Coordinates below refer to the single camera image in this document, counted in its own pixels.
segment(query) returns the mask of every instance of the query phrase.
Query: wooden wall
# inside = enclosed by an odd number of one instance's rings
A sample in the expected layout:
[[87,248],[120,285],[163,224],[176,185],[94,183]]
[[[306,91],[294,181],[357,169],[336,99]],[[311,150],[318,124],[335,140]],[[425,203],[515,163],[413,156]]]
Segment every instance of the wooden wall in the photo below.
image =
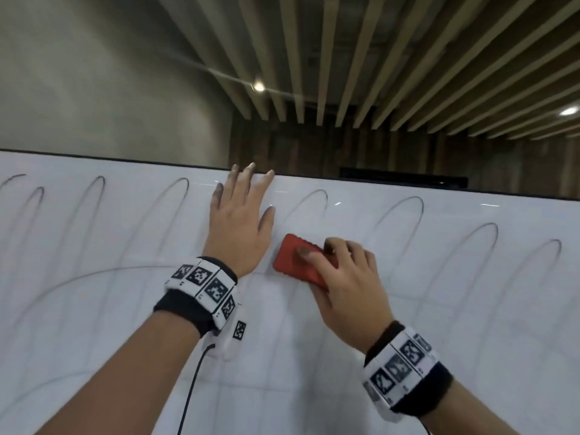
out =
[[327,116],[315,125],[315,110],[307,109],[306,123],[295,116],[279,122],[257,116],[234,116],[230,140],[230,164],[254,161],[258,171],[337,178],[341,166],[447,176],[467,176],[469,189],[524,195],[580,198],[580,149],[576,139],[541,141],[446,136],[424,129],[371,130],[369,119],[352,128],[352,113],[342,127]]

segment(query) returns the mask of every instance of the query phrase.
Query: whiteboard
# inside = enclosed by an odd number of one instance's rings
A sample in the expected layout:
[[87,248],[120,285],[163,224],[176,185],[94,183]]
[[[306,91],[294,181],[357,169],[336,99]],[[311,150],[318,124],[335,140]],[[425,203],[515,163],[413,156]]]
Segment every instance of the whiteboard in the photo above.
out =
[[[32,434],[149,315],[201,252],[221,170],[0,153],[0,433]],[[204,360],[184,434],[420,434],[381,420],[363,356],[271,262],[292,232],[376,253],[395,316],[523,434],[580,427],[580,204],[277,176],[272,246],[240,282],[232,362]],[[194,351],[156,425],[176,433]]]

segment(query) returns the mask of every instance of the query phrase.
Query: eraser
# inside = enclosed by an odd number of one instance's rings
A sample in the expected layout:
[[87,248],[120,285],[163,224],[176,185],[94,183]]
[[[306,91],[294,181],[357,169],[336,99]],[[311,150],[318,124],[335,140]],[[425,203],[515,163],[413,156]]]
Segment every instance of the eraser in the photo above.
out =
[[296,279],[300,279],[304,282],[309,282],[311,284],[317,285],[324,290],[328,290],[328,286],[320,273],[312,266],[312,264],[304,261],[300,255],[298,255],[298,249],[305,248],[311,250],[312,252],[322,253],[330,263],[338,269],[337,257],[332,253],[327,253],[316,244],[312,244],[300,237],[293,234],[287,234],[282,244],[280,244],[280,250],[276,258],[274,259],[274,270],[284,273],[287,276],[291,276]]

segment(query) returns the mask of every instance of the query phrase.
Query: forearm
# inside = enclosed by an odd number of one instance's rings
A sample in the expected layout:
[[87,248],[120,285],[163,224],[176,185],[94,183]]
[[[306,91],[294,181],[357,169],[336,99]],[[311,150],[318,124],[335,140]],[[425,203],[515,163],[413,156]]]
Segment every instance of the forearm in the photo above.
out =
[[421,421],[433,435],[517,435],[456,380],[437,408]]
[[146,435],[199,341],[185,319],[153,313],[37,435]]

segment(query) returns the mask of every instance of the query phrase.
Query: recessed light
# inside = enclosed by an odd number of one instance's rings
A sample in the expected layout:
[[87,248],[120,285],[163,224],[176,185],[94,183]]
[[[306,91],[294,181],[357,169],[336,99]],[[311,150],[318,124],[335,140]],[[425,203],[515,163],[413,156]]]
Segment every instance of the recessed light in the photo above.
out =
[[252,88],[254,89],[255,92],[258,92],[258,93],[262,93],[266,89],[266,87],[264,87],[264,84],[260,80],[257,80],[256,82],[254,82],[252,84]]
[[571,114],[576,114],[580,108],[578,107],[570,107],[566,108],[560,113],[560,116],[570,116]]

